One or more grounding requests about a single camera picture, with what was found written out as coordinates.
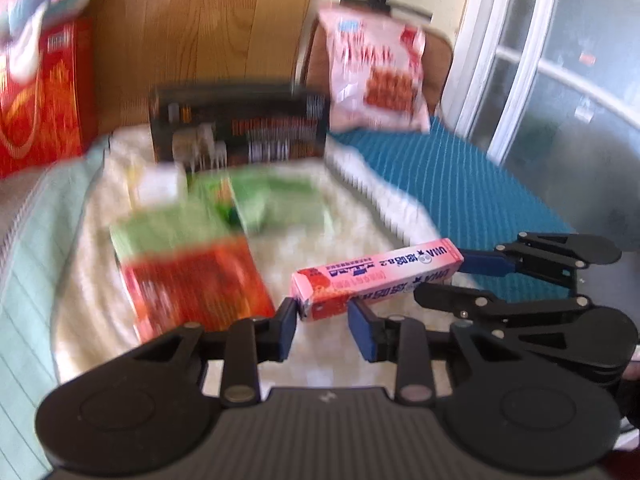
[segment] red snack box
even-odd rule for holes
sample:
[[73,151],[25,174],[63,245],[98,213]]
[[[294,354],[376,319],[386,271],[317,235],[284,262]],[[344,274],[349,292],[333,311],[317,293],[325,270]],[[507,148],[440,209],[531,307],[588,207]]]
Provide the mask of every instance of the red snack box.
[[217,332],[238,319],[275,314],[244,237],[140,256],[122,263],[121,272],[142,342],[188,321]]
[[65,23],[40,38],[33,81],[12,81],[0,54],[0,178],[82,155],[98,133],[91,21]]
[[302,317],[323,319],[347,310],[351,298],[367,303],[412,292],[421,283],[443,282],[464,258],[451,240],[443,238],[322,267],[294,272],[291,295],[300,301]]

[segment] blue striped cloth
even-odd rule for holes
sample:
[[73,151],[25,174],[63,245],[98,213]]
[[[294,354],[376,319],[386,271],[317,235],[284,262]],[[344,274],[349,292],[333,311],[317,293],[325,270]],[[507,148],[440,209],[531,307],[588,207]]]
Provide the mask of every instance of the blue striped cloth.
[[[441,235],[457,247],[490,250],[515,240],[520,231],[572,231],[506,170],[437,119],[429,135],[357,130],[334,138],[356,148],[380,177],[419,200]],[[527,276],[475,278],[507,301],[567,295],[564,288]]]
[[47,170],[22,208],[0,285],[0,480],[50,470],[34,431],[36,407],[58,380],[51,351],[56,288],[104,146]]

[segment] black box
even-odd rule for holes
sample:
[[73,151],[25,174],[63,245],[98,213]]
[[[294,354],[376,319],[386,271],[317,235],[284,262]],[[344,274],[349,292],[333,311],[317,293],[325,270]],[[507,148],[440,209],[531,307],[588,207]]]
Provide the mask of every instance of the black box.
[[292,83],[159,86],[149,97],[157,162],[187,172],[324,155],[330,99]]

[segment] red box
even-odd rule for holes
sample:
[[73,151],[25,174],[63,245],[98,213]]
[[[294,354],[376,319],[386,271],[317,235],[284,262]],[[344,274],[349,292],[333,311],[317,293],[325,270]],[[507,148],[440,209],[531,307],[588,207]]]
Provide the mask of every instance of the red box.
[[91,21],[65,23],[40,38],[40,66],[26,85],[0,54],[0,178],[82,155],[98,133]]

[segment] pink snack bag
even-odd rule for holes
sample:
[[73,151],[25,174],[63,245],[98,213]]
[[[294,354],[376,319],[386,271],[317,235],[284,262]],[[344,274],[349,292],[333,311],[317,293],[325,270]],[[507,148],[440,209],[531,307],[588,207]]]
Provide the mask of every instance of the pink snack bag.
[[321,9],[319,17],[326,31],[331,71],[331,129],[427,133],[429,111],[422,95],[424,32],[388,16],[344,7]]
[[412,292],[421,283],[449,279],[464,261],[448,238],[322,267],[291,276],[291,295],[303,319],[324,319],[347,310],[351,298],[367,303]]

